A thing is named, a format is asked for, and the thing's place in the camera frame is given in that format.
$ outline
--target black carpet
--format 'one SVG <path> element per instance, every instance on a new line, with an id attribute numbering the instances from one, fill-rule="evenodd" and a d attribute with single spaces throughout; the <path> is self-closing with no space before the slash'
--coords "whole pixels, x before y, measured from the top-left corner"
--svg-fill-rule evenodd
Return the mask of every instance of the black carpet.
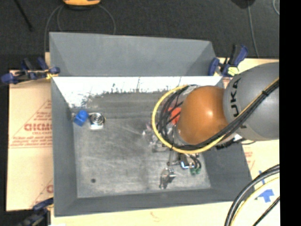
<path id="1" fill-rule="evenodd" d="M 60 9 L 61 0 L 19 0 L 33 32 L 14 0 L 0 2 L 0 75 L 18 68 L 24 57 L 35 61 L 44 55 L 47 24 L 46 31 L 113 33 L 112 19 L 103 8 L 114 18 L 116 34 L 209 40 L 218 57 L 229 56 L 233 44 L 244 44 L 248 57 L 279 58 L 280 0 L 103 0 L 102 8 L 85 11 Z M 7 104 L 7 87 L 0 87 L 0 226 L 14 225 L 30 214 L 4 212 Z"/>

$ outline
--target metal part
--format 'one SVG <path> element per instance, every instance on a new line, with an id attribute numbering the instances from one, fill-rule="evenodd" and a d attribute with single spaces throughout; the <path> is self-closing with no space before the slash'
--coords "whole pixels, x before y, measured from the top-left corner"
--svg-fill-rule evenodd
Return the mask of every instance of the metal part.
<path id="1" fill-rule="evenodd" d="M 163 169 L 161 173 L 160 178 L 160 186 L 161 189 L 166 189 L 167 185 L 173 181 L 173 179 L 176 177 L 176 174 L 174 173 L 173 168 L 165 168 Z"/>
<path id="2" fill-rule="evenodd" d="M 167 185 L 171 183 L 173 179 L 176 177 L 176 174 L 174 173 L 174 169 L 172 168 L 172 164 L 174 162 L 173 158 L 176 153 L 177 152 L 174 150 L 170 150 L 169 152 L 167 168 L 164 168 L 163 171 L 161 172 L 160 186 L 159 186 L 159 188 L 161 189 L 166 189 Z"/>
<path id="3" fill-rule="evenodd" d="M 101 113 L 90 113 L 90 129 L 98 130 L 102 129 L 105 123 L 105 117 Z"/>

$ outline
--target white cable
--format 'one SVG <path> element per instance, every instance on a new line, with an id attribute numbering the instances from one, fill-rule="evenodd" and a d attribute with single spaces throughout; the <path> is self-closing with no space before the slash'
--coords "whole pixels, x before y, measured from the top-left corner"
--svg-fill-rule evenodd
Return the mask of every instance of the white cable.
<path id="1" fill-rule="evenodd" d="M 253 30 L 253 24 L 252 24 L 252 17 L 251 17 L 251 10 L 250 10 L 249 0 L 247 0 L 247 3 L 248 3 L 248 14 L 249 14 L 249 23 L 250 23 L 252 41 L 253 41 L 253 45 L 254 45 L 254 49 L 255 49 L 256 55 L 259 58 L 259 53 L 258 53 L 258 50 L 257 50 L 256 41 L 255 41 L 255 37 L 254 37 L 254 30 Z"/>
<path id="2" fill-rule="evenodd" d="M 280 16 L 280 12 L 277 10 L 277 8 L 275 6 L 275 1 L 276 0 L 273 0 L 273 8 L 274 8 L 275 12 Z"/>

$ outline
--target black cable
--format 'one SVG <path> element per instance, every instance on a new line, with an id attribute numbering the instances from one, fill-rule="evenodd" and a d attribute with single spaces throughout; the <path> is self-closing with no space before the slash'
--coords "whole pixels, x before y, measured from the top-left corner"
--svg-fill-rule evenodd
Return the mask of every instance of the black cable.
<path id="1" fill-rule="evenodd" d="M 268 214 L 269 212 L 271 212 L 272 209 L 273 209 L 279 202 L 280 202 L 280 196 L 277 197 L 277 199 L 276 199 L 276 200 L 268 207 L 267 210 L 265 210 L 265 212 L 260 216 L 259 219 L 256 220 L 256 222 L 255 222 L 252 226 L 258 225 L 258 224 L 264 219 L 264 217 L 267 216 L 267 214 Z"/>
<path id="2" fill-rule="evenodd" d="M 33 25 L 31 24 L 31 22 L 30 22 L 29 19 L 27 18 L 27 16 L 26 16 L 26 14 L 25 14 L 25 12 L 24 12 L 24 10 L 23 10 L 21 4 L 19 3 L 19 1 L 18 1 L 18 0 L 14 0 L 14 2 L 15 2 L 15 4 L 17 5 L 19 11 L 21 12 L 21 14 L 22 14 L 24 20 L 26 21 L 26 23 L 27 23 L 27 25 L 28 25 L 28 28 L 29 28 L 29 31 L 31 31 L 31 32 L 34 31 Z"/>
<path id="3" fill-rule="evenodd" d="M 252 142 L 248 142 L 248 143 L 242 143 L 241 145 L 251 145 L 251 144 L 254 144 L 255 141 L 252 141 Z"/>
<path id="4" fill-rule="evenodd" d="M 223 128 L 221 131 L 219 131 L 217 134 L 215 134 L 211 138 L 209 138 L 206 141 L 201 142 L 197 145 L 185 145 L 185 150 L 188 150 L 188 151 L 196 150 L 196 149 L 206 146 L 207 144 L 211 143 L 212 141 L 215 141 L 216 139 L 220 138 L 221 136 L 224 136 L 224 138 L 226 138 L 226 137 L 230 136 L 231 134 L 233 134 L 249 118 L 249 116 L 259 106 L 259 104 L 278 87 L 279 87 L 279 79 L 276 80 L 275 82 L 273 82 L 265 91 L 263 91 L 262 94 L 260 94 L 260 96 L 258 96 L 255 99 L 255 101 L 239 117 L 237 117 L 235 120 L 233 120 L 231 123 L 229 123 L 225 128 Z M 161 111 L 161 115 L 163 113 L 165 113 L 165 105 L 166 104 L 167 104 L 167 102 L 163 106 L 164 110 Z M 161 133 L 161 135 L 167 142 L 170 143 L 170 141 L 164 137 L 165 135 L 163 133 Z M 180 148 L 180 146 L 178 146 L 178 145 L 173 144 L 173 146 L 176 148 Z"/>
<path id="5" fill-rule="evenodd" d="M 227 214 L 225 225 L 224 226 L 230 226 L 231 222 L 233 220 L 233 217 L 235 215 L 235 212 L 237 211 L 240 203 L 243 201 L 244 197 L 247 195 L 247 193 L 259 182 L 262 180 L 275 175 L 280 172 L 280 165 L 276 165 L 274 167 L 271 167 L 267 170 L 265 170 L 263 173 L 258 175 L 253 181 L 251 181 L 244 189 L 238 194 L 236 199 L 234 200 L 233 204 L 230 207 L 230 210 Z"/>

